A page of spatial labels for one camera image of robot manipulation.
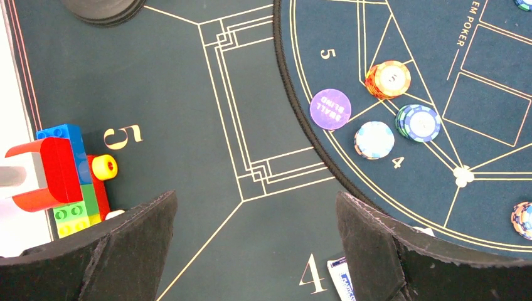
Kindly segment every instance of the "yellow lego brick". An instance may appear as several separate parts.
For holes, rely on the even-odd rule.
[[[101,221],[100,215],[94,214],[91,216],[84,216],[82,218],[66,221],[64,223],[58,223],[57,234],[59,238],[63,238],[81,230],[87,229],[88,227],[100,223]]]
[[[95,215],[89,216],[88,220],[89,220],[91,226],[102,222],[102,219],[100,218],[99,214],[95,214]]]

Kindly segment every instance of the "white surface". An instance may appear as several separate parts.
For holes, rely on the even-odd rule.
[[[41,154],[38,152],[27,152],[16,156],[0,158],[0,166],[22,167],[22,173],[18,175],[18,178],[22,178],[23,180],[22,183],[16,186],[0,186],[0,199],[11,198],[18,194],[28,193],[46,187],[45,169]]]
[[[111,211],[111,212],[107,213],[107,215],[105,216],[105,220],[117,217],[118,215],[120,215],[120,214],[122,214],[124,212],[125,211],[121,210],[121,209],[120,210]]]
[[[2,18],[7,24],[4,13]],[[3,158],[12,146],[28,143],[33,136],[26,123],[7,28],[0,29],[0,79],[0,157]],[[27,248],[50,241],[44,211],[25,212],[12,199],[0,199],[0,256],[18,256]]]
[[[427,234],[427,235],[430,235],[430,236],[436,237],[436,236],[434,235],[434,231],[432,231],[432,229],[430,229],[430,228],[426,228],[426,229],[423,229],[423,228],[421,228],[421,227],[413,227],[413,228],[414,228],[414,229],[417,229],[417,230],[419,230],[419,231],[421,231],[421,232],[423,232],[423,233],[425,233],[425,234]]]

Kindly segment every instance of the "gold line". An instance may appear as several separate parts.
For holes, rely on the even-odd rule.
[[[162,292],[162,294],[159,296],[159,298],[157,298],[157,301],[160,301],[160,299],[163,298],[163,296],[168,292],[168,290],[170,290],[170,288],[174,285],[174,283],[176,283],[176,281],[178,281],[178,279],[181,277],[181,275],[188,269],[188,267],[190,267],[192,262],[194,262],[196,260],[196,258],[201,254],[201,252],[205,249],[205,247],[211,242],[211,240],[213,240],[213,238],[218,234],[218,232],[220,232],[220,230],[229,221],[229,219],[233,216],[233,214],[235,214],[235,212],[240,208],[240,206],[242,206],[242,204],[243,204],[243,202],[240,202],[238,204],[238,206],[235,209],[233,209],[233,212],[231,212],[231,214],[229,214],[229,216],[223,221],[223,223],[218,227],[218,229],[216,229],[216,231],[211,235],[211,237],[209,237],[209,239],[203,244],[203,246],[199,249],[199,251],[184,266],[184,268],[176,276],[176,278],[174,278],[174,280],[172,280],[172,282],[166,287],[166,289]]]
[[[251,164],[256,164],[256,163],[263,162],[263,161],[269,161],[269,160],[273,160],[273,159],[277,159],[277,158],[281,158],[281,157],[285,157],[285,156],[293,155],[293,154],[296,154],[296,153],[298,153],[298,152],[308,151],[308,150],[313,149],[313,148],[314,148],[314,147],[311,146],[311,147],[306,147],[306,148],[304,148],[304,149],[294,150],[294,151],[292,151],[292,152],[286,152],[286,153],[281,154],[281,155],[277,155],[277,156],[268,157],[268,158],[265,158],[265,159],[261,159],[261,160],[253,161],[253,162],[251,162]]]
[[[445,219],[444,228],[447,227],[447,222],[449,221],[450,213],[452,212],[452,208],[454,207],[454,202],[456,201],[456,197],[458,196],[459,191],[460,191],[460,187],[456,187],[454,198],[452,198],[452,203],[450,204],[449,212],[447,213],[447,218]]]
[[[491,163],[491,162],[493,162],[493,161],[499,160],[500,158],[503,158],[503,157],[506,157],[506,156],[508,156],[508,155],[511,155],[511,154],[513,154],[513,153],[515,153],[515,152],[518,152],[518,151],[520,151],[521,149],[525,149],[525,148],[527,148],[527,147],[529,147],[529,146],[531,146],[531,145],[532,145],[532,143],[529,143],[529,144],[526,144],[526,145],[524,145],[524,146],[521,146],[521,147],[518,148],[518,149],[512,150],[511,152],[507,152],[507,153],[505,153],[505,154],[503,154],[503,155],[500,155],[499,157],[493,158],[493,159],[491,159],[491,160],[489,160],[489,161],[486,161],[486,162],[484,162],[484,163],[482,163],[482,164],[479,164],[479,165],[477,165],[477,166],[475,166],[475,167],[472,167],[472,168],[469,169],[469,171],[473,171],[474,169],[477,169],[477,168],[479,168],[479,167],[482,167],[482,166],[484,166],[484,165],[486,165],[486,164],[489,164],[489,163]]]
[[[360,68],[362,65],[362,57],[361,57],[362,51],[360,50],[360,5],[359,3],[356,3],[356,41],[357,41],[357,47],[358,47],[358,81],[361,82],[365,86],[364,82],[362,81],[362,75],[360,74],[360,70],[362,69]]]
[[[475,30],[473,31],[473,34],[471,35],[471,40],[469,41],[469,44],[467,45],[467,49],[465,50],[464,58],[462,59],[462,64],[460,64],[460,69],[464,69],[464,64],[466,63],[467,55],[469,54],[469,48],[471,48],[471,45],[473,44],[473,40],[475,39],[475,34],[477,33],[477,29],[479,29],[479,25],[475,26]]]
[[[152,8],[151,6],[147,6],[147,5],[145,5],[144,7],[147,8],[147,9],[151,9],[152,11],[156,11],[156,12],[158,12],[158,13],[165,14],[166,16],[170,16],[170,17],[172,17],[172,18],[176,18],[176,19],[178,19],[178,20],[185,21],[185,22],[190,23],[190,24],[193,24],[193,25],[199,25],[199,23],[196,23],[196,22],[194,22],[194,21],[190,21],[190,20],[185,19],[185,18],[182,18],[182,17],[180,17],[180,16],[176,16],[175,14],[171,14],[171,13],[167,13],[167,12],[165,12],[165,11],[161,11],[160,9]]]
[[[484,11],[486,10],[487,2],[488,2],[488,0],[486,0],[486,2],[484,3],[484,7],[482,8],[481,15],[479,16],[479,21],[480,22],[482,22],[482,16],[484,15]]]
[[[438,157],[438,159],[440,159],[440,161],[442,161],[442,163],[443,163],[445,166],[447,166],[447,168],[449,168],[451,171],[453,171],[453,168],[450,167],[450,166],[448,165],[448,163],[447,163],[445,160],[443,160],[443,159],[440,157],[440,155],[438,155],[437,152],[435,152],[432,148],[430,148],[430,146],[428,146],[427,143],[424,142],[423,145],[426,146],[428,149],[430,149],[430,151],[431,151],[436,157]]]
[[[228,16],[224,16],[224,17],[220,17],[220,18],[216,18],[216,19],[212,19],[212,20],[208,20],[208,21],[205,21],[205,22],[201,22],[199,23],[199,25],[203,25],[203,24],[207,24],[207,23],[211,23],[211,22],[214,22],[214,21],[218,21],[218,20],[221,20],[221,19],[229,19],[229,18],[232,18],[232,17],[235,17],[235,16],[239,16],[241,14],[247,14],[247,13],[251,13],[251,12],[254,12],[254,11],[259,11],[261,9],[265,9],[265,8],[271,8],[273,6],[273,4],[268,4],[268,5],[265,5],[265,6],[261,6],[259,8],[253,8],[253,9],[250,9],[248,11],[242,11],[240,13],[236,13],[236,14],[230,14]]]
[[[232,29],[231,32],[232,33],[236,33],[237,31],[243,31],[243,30],[246,30],[246,29],[250,29],[250,28],[254,28],[254,27],[259,27],[261,25],[266,25],[266,24],[270,24],[270,23],[273,23],[274,21],[273,20],[270,20],[270,21],[266,21],[266,22],[262,22],[262,23],[258,23],[258,24],[253,24],[253,25],[249,25],[249,26],[245,26],[245,27],[242,27],[242,28],[237,28],[237,29]]]
[[[306,172],[302,172],[302,173],[300,173],[300,174],[294,174],[294,175],[292,175],[292,176],[282,177],[282,178],[280,178],[280,179],[274,179],[274,180],[271,180],[271,181],[269,181],[269,179],[267,179],[267,178],[266,178],[265,180],[266,180],[266,182],[267,182],[268,184],[274,184],[274,183],[281,182],[281,181],[284,181],[284,180],[293,179],[293,178],[295,178],[295,177],[301,177],[301,176],[304,176],[304,175],[306,175],[306,174],[312,174],[313,172],[322,171],[322,170],[324,170],[324,169],[327,169],[327,167],[321,167],[321,168],[318,168],[318,169],[313,169],[313,170],[311,170],[311,171],[306,171]]]
[[[381,103],[380,101],[379,102],[375,102],[373,105],[370,105],[369,107],[367,107],[365,110],[363,110],[362,112],[356,114],[354,117],[352,117],[351,119],[348,120],[348,122],[351,122],[353,121],[356,117],[359,117],[360,115],[366,113],[367,111],[371,110],[373,107],[377,106],[379,103]]]
[[[394,107],[395,110],[398,110],[398,111],[399,111],[399,107],[397,107],[397,105],[395,105],[394,102],[388,102],[388,103],[391,104],[391,106]]]
[[[274,37],[265,38],[265,39],[258,40],[258,41],[253,41],[253,42],[245,43],[245,44],[238,45],[238,46],[235,46],[235,47],[222,49],[221,52],[227,52],[227,51],[234,50],[234,49],[237,49],[237,48],[242,48],[242,47],[246,47],[246,46],[250,46],[250,45],[254,45],[254,44],[259,44],[259,43],[270,41],[270,40],[273,40],[273,39],[274,39]]]
[[[373,66],[373,64],[375,64],[375,59],[377,58],[377,54],[379,53],[379,50],[381,48],[382,41],[384,40],[384,35],[386,35],[386,31],[388,31],[388,26],[390,25],[390,21],[391,21],[391,15],[388,18],[388,22],[386,22],[386,26],[384,27],[383,34],[381,35],[381,39],[379,40],[379,45],[377,45],[377,49],[375,50],[375,54],[373,55],[373,59],[371,60],[370,68],[371,68],[371,66]]]
[[[294,190],[294,189],[297,189],[297,188],[302,188],[302,187],[314,185],[314,184],[317,184],[317,183],[321,183],[321,182],[325,182],[325,181],[333,180],[333,179],[335,179],[335,177],[327,177],[325,179],[317,180],[317,181],[310,182],[310,183],[307,183],[307,184],[302,184],[302,185],[290,187],[290,188],[279,190],[279,191],[276,191],[276,192],[273,192],[273,193],[267,193],[267,194],[264,194],[263,196],[255,196],[254,198],[245,199],[242,202],[243,203],[247,203],[247,202],[250,202],[250,201],[254,201],[256,199],[262,199],[262,198],[265,198],[267,196],[273,196],[275,194],[284,193],[286,191],[290,191],[290,190]]]
[[[412,98],[414,98],[415,100],[419,100],[420,102],[424,102],[424,103],[427,103],[427,104],[429,104],[429,105],[431,105],[431,106],[433,106],[433,107],[436,107],[436,106],[434,105],[434,103],[432,103],[432,102],[428,102],[428,101],[426,101],[426,100],[423,100],[423,99],[421,99],[421,98],[419,98],[419,97],[417,97],[417,96],[414,96],[414,95],[412,95],[412,94],[409,94],[409,93],[403,93],[403,95],[406,95],[406,96],[412,97]]]
[[[532,172],[520,172],[520,171],[512,171],[512,172],[506,172],[506,171],[477,171],[473,172],[473,174],[532,174]]]
[[[524,92],[522,92],[522,91],[516,90],[516,89],[514,89],[514,88],[510,88],[509,86],[503,85],[502,83],[496,82],[496,81],[494,81],[494,80],[490,80],[489,78],[483,77],[482,75],[478,75],[478,74],[473,73],[473,72],[471,72],[471,71],[469,71],[469,70],[466,70],[466,69],[463,69],[463,68],[461,68],[461,70],[462,70],[463,72],[465,72],[464,75],[467,75],[467,76],[469,76],[470,78],[473,78],[473,79],[475,79],[475,80],[478,80],[479,82],[483,82],[483,83],[485,83],[486,85],[490,85],[490,86],[495,87],[495,88],[497,88],[497,89],[499,89],[499,90],[506,91],[506,92],[508,92],[508,93],[510,93],[510,94],[513,94],[513,95],[515,95],[515,96],[519,96],[519,97],[521,97],[521,98],[532,97],[532,95],[529,95],[529,94],[524,93]]]
[[[222,80],[224,91],[225,91],[225,97],[227,98],[227,104],[229,106],[229,112],[231,113],[231,121],[233,122],[233,128],[235,129],[235,135],[237,136],[238,148],[240,149],[240,155],[242,156],[242,162],[243,162],[243,165],[244,165],[244,170],[251,171],[252,170],[251,163],[250,163],[251,159],[250,159],[249,153],[247,152],[245,141],[243,141],[243,137],[240,137],[243,134],[243,132],[242,132],[241,129],[238,128],[239,123],[237,123],[237,121],[235,119],[235,115],[238,118],[238,113],[233,112],[233,110],[236,111],[237,108],[236,107],[233,108],[233,105],[232,105],[233,102],[231,100],[232,95],[230,95],[230,90],[228,90],[228,87],[229,87],[229,89],[231,88],[231,86],[230,86],[231,84],[230,84],[230,82],[228,82],[229,78],[227,78],[227,81],[225,79],[229,75],[227,74],[227,72],[224,72],[224,68],[226,68],[226,65],[225,65],[225,63],[223,61],[224,60],[224,56],[223,56],[223,53],[221,52],[221,50],[220,50],[220,48],[218,46],[215,47],[215,53],[216,53],[216,60],[218,62],[218,68],[220,69],[221,80]]]
[[[367,39],[366,39],[366,4],[362,1],[362,22],[364,26],[364,68],[368,69],[368,49],[367,49]]]
[[[268,167],[268,175],[273,176],[274,174],[272,174],[272,167],[270,166],[269,160],[266,160],[266,166]]]
[[[305,166],[305,167],[300,167],[300,168],[292,169],[292,170],[289,170],[289,171],[280,172],[278,174],[272,174],[271,170],[270,170],[271,176],[269,178],[278,177],[278,176],[284,176],[285,174],[291,174],[291,173],[296,172],[296,171],[302,171],[304,169],[309,169],[309,168],[316,167],[316,166],[321,166],[321,165],[324,165],[324,163],[323,162],[315,163],[315,164],[311,164],[311,165],[308,165],[308,166]]]
[[[378,102],[378,103],[382,103],[382,105],[384,105],[384,106],[388,109],[388,111],[390,111],[390,113],[391,113],[392,115],[397,115],[396,112],[395,112],[394,110],[390,109],[390,107],[386,104],[386,102],[385,102],[384,100],[379,99],[379,102]]]
[[[508,145],[508,146],[510,146],[510,147],[514,147],[514,146],[515,146],[515,145],[510,144],[509,142],[502,141],[502,140],[497,139],[497,138],[495,138],[495,137],[491,137],[491,136],[488,135],[488,134],[485,134],[485,133],[479,132],[478,130],[472,129],[472,128],[470,128],[470,127],[466,127],[465,125],[459,124],[459,123],[456,122],[456,121],[452,121],[452,120],[449,120],[449,119],[444,119],[444,120],[445,120],[446,122],[452,123],[452,124],[454,124],[454,125],[456,125],[456,126],[462,127],[462,128],[464,128],[464,129],[466,129],[466,130],[470,130],[470,131],[473,132],[473,133],[477,133],[477,134],[482,135],[482,136],[484,136],[484,137],[486,137],[486,138],[490,138],[490,139],[492,139],[492,140],[495,140],[495,141],[497,141],[498,143],[502,143],[502,144],[504,144],[504,145]]]
[[[434,141],[430,141],[432,145],[434,145],[455,167],[458,167],[458,164],[456,164],[450,157],[447,155],[446,152],[444,152]]]
[[[508,38],[511,38],[511,39],[514,39],[514,40],[518,40],[520,42],[523,42],[523,43],[526,43],[526,44],[529,44],[529,45],[532,45],[532,39],[530,38],[527,38],[525,36],[521,36],[519,34],[516,34],[516,33],[513,33],[511,31],[508,31],[508,30],[505,30],[505,29],[502,29],[500,27],[497,27],[493,24],[490,24],[490,23],[487,23],[487,22],[482,22],[483,24],[478,24],[479,26],[482,26],[483,28],[486,28],[488,30],[491,30],[491,31],[495,31],[496,33],[499,33],[499,34],[502,34],[502,35],[505,35],[507,36]]]
[[[205,41],[203,39],[203,33],[201,32],[201,26],[198,25],[199,38],[201,39],[201,44],[204,45]],[[207,54],[207,49],[203,47],[203,54],[205,55],[205,61],[207,62],[207,69],[209,70],[209,77],[211,78],[211,84],[213,86],[213,93],[215,94],[216,106],[218,107],[218,113],[220,114],[221,128],[223,129],[223,134],[225,136],[225,142],[227,143],[227,149],[229,150],[229,158],[231,158],[231,164],[233,166],[233,173],[235,175],[235,180],[238,186],[238,192],[240,193],[240,199],[243,199],[242,190],[240,189],[240,182],[237,180],[238,173],[237,167],[235,165],[235,158],[233,157],[233,152],[231,151],[231,143],[229,137],[227,137],[227,129],[225,127],[225,121],[223,120],[223,115],[221,114],[220,99],[218,98],[218,92],[216,91],[215,80],[213,77],[213,70],[211,69],[211,63],[209,62],[209,56]]]
[[[423,84],[423,87],[425,88],[425,91],[427,92],[428,99],[430,100],[431,104],[434,106],[434,110],[436,111],[436,113],[438,115],[440,115],[439,112],[438,112],[438,108],[436,107],[436,104],[434,103],[434,100],[432,99],[432,96],[430,96],[430,91],[428,90],[427,84],[425,83],[425,80],[423,79],[423,75],[421,74],[421,70],[419,70],[417,62],[415,61],[415,58],[412,55],[412,51],[410,51],[410,47],[408,47],[407,41],[405,40],[405,36],[403,35],[403,32],[401,31],[401,28],[399,27],[399,24],[397,23],[397,20],[395,19],[395,15],[393,14],[393,11],[391,10],[390,4],[388,2],[386,2],[386,3],[388,5],[388,10],[390,11],[390,14],[391,14],[391,16],[393,18],[393,22],[395,23],[395,26],[397,27],[397,30],[399,31],[399,34],[401,35],[401,39],[403,39],[403,42],[405,44],[405,48],[407,49],[408,54],[410,55],[410,57],[413,60],[414,66],[416,68],[416,71],[418,72],[419,78],[421,79],[421,83]],[[447,135],[447,138],[449,140],[450,146],[451,146],[452,150],[454,151],[454,154],[456,155],[456,158],[458,159],[458,163],[460,164],[460,166],[462,166],[462,161],[460,160],[460,156],[458,156],[458,152],[456,151],[456,148],[454,147],[454,143],[452,143],[452,139],[450,138],[450,135],[449,135],[449,133],[447,131],[447,128],[445,127],[445,122],[442,122],[442,127],[444,128],[444,131],[445,131],[445,134]]]
[[[508,178],[495,178],[495,177],[488,177],[488,178],[475,178],[475,181],[532,181],[532,178],[514,178],[514,179],[508,179]]]
[[[293,0],[293,5],[290,5],[290,16],[293,16],[295,19],[295,2],[296,0]],[[294,53],[294,59],[297,59],[295,65],[296,65],[296,71],[299,78],[305,77],[305,74],[303,74],[303,70],[299,70],[297,67],[298,65],[301,65],[301,58],[297,55],[295,55],[296,52],[299,53],[299,43],[297,42],[297,34],[292,34],[297,31],[297,28],[295,26],[295,22],[290,22],[290,38],[292,40],[292,52]],[[307,101],[310,103],[312,100],[312,92],[306,83],[301,83],[303,85],[303,93],[305,93],[305,96],[307,97]]]
[[[452,67],[454,67],[454,63],[456,62],[456,58],[458,57],[458,52],[460,49],[456,49],[456,54],[454,55],[454,60],[452,60],[452,64],[450,64],[449,74],[447,75],[447,80],[449,80],[450,73],[452,71]]]
[[[253,23],[253,22],[258,22],[258,21],[262,21],[262,20],[265,20],[265,19],[272,19],[272,18],[273,18],[273,16],[270,15],[270,16],[261,17],[261,18],[258,18],[258,19],[253,19],[253,20],[249,20],[249,21],[246,21],[246,22],[238,23],[238,24],[229,25],[229,26],[227,26],[227,30],[228,31],[232,31],[233,28],[236,27],[236,26],[242,26],[242,25]]]
[[[290,15],[290,24],[293,24],[293,23],[295,23],[295,15],[291,14]],[[291,31],[290,35],[291,35],[292,43],[293,43],[294,42],[293,35],[297,36],[297,33]],[[295,50],[294,50],[294,59],[295,59],[295,65],[296,65],[297,69],[302,68],[302,66],[298,65],[298,60],[297,60],[298,57],[299,57],[299,51],[296,53]],[[301,75],[299,73],[298,73],[298,75],[299,75],[299,80],[301,81],[302,88],[303,88],[303,90],[305,90],[306,79],[304,77],[301,77]],[[457,238],[458,240],[462,240],[462,241],[465,241],[465,242],[468,242],[468,243],[473,243],[473,244],[478,245],[478,246],[485,246],[485,247],[492,248],[492,249],[497,249],[497,250],[520,251],[520,252],[527,252],[527,253],[532,252],[532,250],[530,250],[530,249],[532,249],[532,246],[510,245],[510,244],[505,244],[505,243],[499,243],[499,242],[496,242],[496,241],[482,240],[480,238],[469,236],[469,235],[465,235],[463,233],[459,233],[459,232],[454,231],[454,230],[450,230],[450,229],[447,229],[447,228],[442,228],[441,225],[439,225],[437,223],[434,223],[433,221],[430,221],[430,220],[428,220],[428,219],[426,219],[426,218],[414,213],[412,210],[409,210],[404,205],[402,205],[400,202],[398,202],[397,200],[395,200],[392,197],[390,197],[389,195],[387,195],[387,193],[384,192],[375,183],[371,182],[371,180],[368,178],[368,176],[366,176],[360,170],[360,168],[351,160],[351,158],[345,153],[345,151],[342,148],[341,148],[341,151],[338,149],[337,145],[333,142],[333,139],[336,141],[336,139],[334,138],[333,135],[327,135],[327,138],[329,139],[329,141],[331,142],[331,145],[334,147],[334,149],[337,151],[337,153],[340,155],[340,157],[348,164],[348,166],[351,168],[351,170],[361,179],[362,182],[364,182],[371,190],[373,190],[377,195],[379,195],[381,198],[386,200],[394,208],[396,208],[397,210],[399,210],[403,214],[407,215],[408,217],[411,217],[411,218],[417,220],[419,223],[423,224],[424,226],[432,228],[435,231],[444,233],[444,234],[446,234],[446,235],[448,235],[450,237]],[[515,248],[510,249],[510,248],[503,248],[503,247],[500,247],[500,246],[524,248],[524,249],[528,249],[528,250],[516,250]]]
[[[327,1],[330,1],[330,2],[349,2],[349,3],[365,3],[365,4],[382,4],[382,5],[386,5],[386,2],[369,2],[369,1],[360,1],[360,0],[327,0]]]

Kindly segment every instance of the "red line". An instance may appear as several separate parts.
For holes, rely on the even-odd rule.
[[[18,53],[19,53],[19,57],[21,58],[21,65],[22,65],[22,73],[23,73],[23,77],[24,77],[24,83],[26,85],[26,93],[28,94],[28,102],[29,102],[29,107],[30,107],[30,110],[31,110],[31,113],[33,115],[33,122],[35,124],[35,127],[37,130],[40,130],[43,128],[42,124],[41,124],[41,117],[40,117],[40,114],[39,114],[39,109],[38,109],[38,106],[37,106],[37,98],[36,98],[36,95],[35,95],[35,89],[33,88],[33,81],[31,79],[31,73],[30,73],[30,70],[29,70],[29,63],[28,63],[28,57],[26,56],[26,47],[24,46],[24,39],[22,37],[22,31],[20,29],[20,22],[19,22],[19,19],[18,19],[18,14],[17,14],[17,10],[16,10],[16,7],[15,7],[15,3],[14,3],[14,0],[9,0],[8,1],[8,4],[9,4],[9,11],[11,12],[11,24],[15,25],[15,20],[13,19],[13,16],[16,18],[16,26],[17,28],[13,28],[13,33],[15,35],[15,40],[16,40],[16,43],[17,43],[17,49],[18,49]],[[35,109],[33,108],[33,102],[32,102],[32,95],[30,95],[30,88],[31,87],[31,94],[33,94],[33,101],[35,102]]]

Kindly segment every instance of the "red lego brick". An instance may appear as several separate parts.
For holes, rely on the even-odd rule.
[[[92,160],[94,160],[95,157],[96,156],[93,155],[87,155],[87,160],[90,169],[90,177],[92,178],[92,186],[94,187],[98,208],[100,210],[100,218],[102,221],[105,221],[105,217],[107,216],[107,213],[111,211],[111,209],[109,206],[109,200],[107,199],[107,192],[105,192],[104,182],[98,180],[98,178],[92,172]]]
[[[43,161],[47,187],[13,196],[19,208],[29,212],[83,200],[72,148],[68,139],[45,138],[10,148],[6,158],[38,152]]]

